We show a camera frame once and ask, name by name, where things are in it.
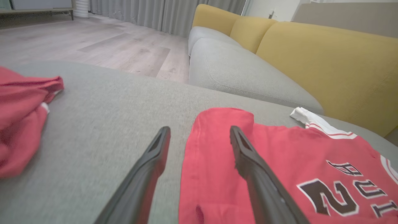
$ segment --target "gray seat cushion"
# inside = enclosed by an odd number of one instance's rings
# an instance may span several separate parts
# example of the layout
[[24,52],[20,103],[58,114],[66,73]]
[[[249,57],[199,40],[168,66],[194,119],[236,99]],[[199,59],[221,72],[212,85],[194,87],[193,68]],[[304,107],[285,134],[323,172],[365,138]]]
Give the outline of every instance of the gray seat cushion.
[[[181,167],[196,116],[235,107],[256,123],[293,127],[292,108],[196,86],[139,77],[97,66],[38,62],[9,67],[25,76],[64,79],[49,104],[40,148],[18,177],[0,180],[0,223],[94,223],[162,126],[170,126],[166,169],[159,178],[149,224],[178,223]],[[398,147],[364,128],[322,116],[352,131],[398,164]]]
[[323,114],[318,101],[252,52],[202,38],[193,47],[189,84]]
[[230,38],[229,36],[221,33],[220,31],[209,29],[206,27],[195,26],[191,29],[191,32],[189,33],[189,38],[188,38],[189,56],[191,56],[192,48],[195,45],[196,41],[198,41],[201,38],[217,39],[225,43],[241,47],[240,44],[238,44],[238,42],[236,42],[234,39]]

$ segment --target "yellow sofa backrest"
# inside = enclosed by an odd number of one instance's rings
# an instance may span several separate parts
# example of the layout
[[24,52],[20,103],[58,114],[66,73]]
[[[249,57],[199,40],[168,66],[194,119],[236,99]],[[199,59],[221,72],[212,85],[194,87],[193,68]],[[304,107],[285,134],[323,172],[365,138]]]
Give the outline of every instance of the yellow sofa backrest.
[[276,22],[261,17],[240,16],[232,27],[230,37],[243,48],[256,53],[265,32]]
[[265,33],[257,55],[314,96],[325,115],[381,136],[398,124],[398,39],[294,22]]
[[240,16],[213,6],[200,4],[196,7],[192,27],[202,26],[230,36],[243,48],[256,53],[265,32],[276,20]]

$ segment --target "basketball jersey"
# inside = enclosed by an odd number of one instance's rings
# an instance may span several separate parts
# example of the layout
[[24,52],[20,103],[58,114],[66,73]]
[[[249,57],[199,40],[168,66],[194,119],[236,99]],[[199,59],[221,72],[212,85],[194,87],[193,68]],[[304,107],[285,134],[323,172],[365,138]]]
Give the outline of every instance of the basketball jersey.
[[389,160],[303,108],[291,116],[306,128],[256,124],[234,108],[200,113],[185,149],[179,223],[255,223],[246,181],[234,169],[234,125],[311,223],[397,223],[398,174]]

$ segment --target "laminate flooring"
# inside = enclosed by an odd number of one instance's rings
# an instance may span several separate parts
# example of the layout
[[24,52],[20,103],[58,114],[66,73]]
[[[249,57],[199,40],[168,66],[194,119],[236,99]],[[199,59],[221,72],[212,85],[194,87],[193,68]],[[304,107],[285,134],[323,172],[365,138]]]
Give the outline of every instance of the laminate flooring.
[[188,81],[185,37],[94,14],[74,21],[66,15],[53,17],[48,22],[0,29],[0,66],[72,61]]

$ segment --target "cabinet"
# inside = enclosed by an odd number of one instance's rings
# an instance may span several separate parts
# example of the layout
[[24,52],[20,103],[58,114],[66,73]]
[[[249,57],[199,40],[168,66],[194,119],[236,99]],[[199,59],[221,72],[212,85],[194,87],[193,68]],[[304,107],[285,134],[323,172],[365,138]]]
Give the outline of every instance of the cabinet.
[[0,13],[17,13],[17,12],[43,12],[54,11],[62,12],[75,8],[75,0],[12,0],[14,9],[1,7],[1,3],[6,3],[8,0],[0,0]]

